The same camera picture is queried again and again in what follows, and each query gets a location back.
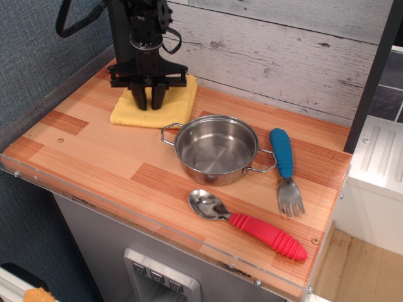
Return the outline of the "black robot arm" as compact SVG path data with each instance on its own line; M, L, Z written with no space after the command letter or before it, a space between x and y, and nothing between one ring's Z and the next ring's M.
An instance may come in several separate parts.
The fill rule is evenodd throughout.
M108 67L113 87L132 92L139 109L147 109L145 89L151 88L151 106L162 107L170 87L185 87L185 65L161 57L159 50L177 52L181 35L170 27L173 11L166 1L112 1L110 25L116 64Z

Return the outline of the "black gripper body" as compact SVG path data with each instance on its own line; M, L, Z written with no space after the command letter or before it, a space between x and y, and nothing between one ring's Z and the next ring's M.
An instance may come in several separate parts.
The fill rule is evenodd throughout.
M111 87L186 87L187 66L162 58L158 50L135 51L134 58L107 68Z

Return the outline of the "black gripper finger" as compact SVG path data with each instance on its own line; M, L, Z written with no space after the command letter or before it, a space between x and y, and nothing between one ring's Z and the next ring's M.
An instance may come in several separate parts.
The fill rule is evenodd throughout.
M134 98L138 108L141 110L146 110L147 109L147 98L146 98L146 94L145 94L145 87L143 85L132 82L130 84L130 90L132 92L133 98Z
M152 109L161 109L166 93L165 83L152 86Z

